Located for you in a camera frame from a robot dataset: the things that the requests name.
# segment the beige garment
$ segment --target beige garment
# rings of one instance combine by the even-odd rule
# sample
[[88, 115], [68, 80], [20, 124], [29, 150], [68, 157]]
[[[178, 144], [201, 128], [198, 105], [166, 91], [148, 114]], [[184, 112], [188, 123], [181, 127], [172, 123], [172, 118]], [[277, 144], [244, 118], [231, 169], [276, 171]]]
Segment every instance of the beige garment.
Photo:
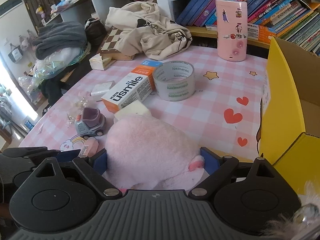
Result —
[[152, 2], [110, 7], [106, 25], [123, 31], [115, 49], [127, 56], [144, 52], [151, 59], [163, 60], [186, 50], [192, 41], [187, 28], [161, 16], [158, 5]]

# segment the red heart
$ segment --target red heart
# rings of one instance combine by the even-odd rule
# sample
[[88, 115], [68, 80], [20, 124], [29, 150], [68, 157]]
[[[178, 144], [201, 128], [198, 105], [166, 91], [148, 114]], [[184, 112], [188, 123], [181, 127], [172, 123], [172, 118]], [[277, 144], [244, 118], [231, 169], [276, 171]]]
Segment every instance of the red heart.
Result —
[[249, 99], [247, 97], [237, 98], [237, 102], [241, 105], [246, 106], [249, 103]]
[[226, 111], [224, 111], [224, 120], [226, 120], [227, 123], [237, 123], [242, 120], [242, 114], [236, 113], [233, 114], [233, 110], [231, 108], [228, 108]]
[[242, 139], [241, 137], [239, 137], [237, 141], [241, 147], [246, 146], [248, 143], [248, 140], [246, 138]]

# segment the purple book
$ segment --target purple book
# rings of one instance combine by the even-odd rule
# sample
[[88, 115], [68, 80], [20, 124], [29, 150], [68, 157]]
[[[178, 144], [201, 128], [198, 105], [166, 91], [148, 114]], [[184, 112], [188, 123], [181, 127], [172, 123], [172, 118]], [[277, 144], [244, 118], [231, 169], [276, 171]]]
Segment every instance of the purple book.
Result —
[[216, 0], [212, 0], [208, 6], [204, 9], [202, 14], [198, 17], [198, 19], [195, 21], [194, 25], [200, 27], [200, 25], [206, 20], [210, 12], [216, 7]]

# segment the pink cylinder container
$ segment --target pink cylinder container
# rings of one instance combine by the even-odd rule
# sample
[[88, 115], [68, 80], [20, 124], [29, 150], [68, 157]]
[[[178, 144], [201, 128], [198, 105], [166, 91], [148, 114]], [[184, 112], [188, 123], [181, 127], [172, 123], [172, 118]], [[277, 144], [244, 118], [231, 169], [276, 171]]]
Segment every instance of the pink cylinder container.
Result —
[[243, 61], [247, 55], [247, 3], [216, 0], [218, 55], [228, 61]]

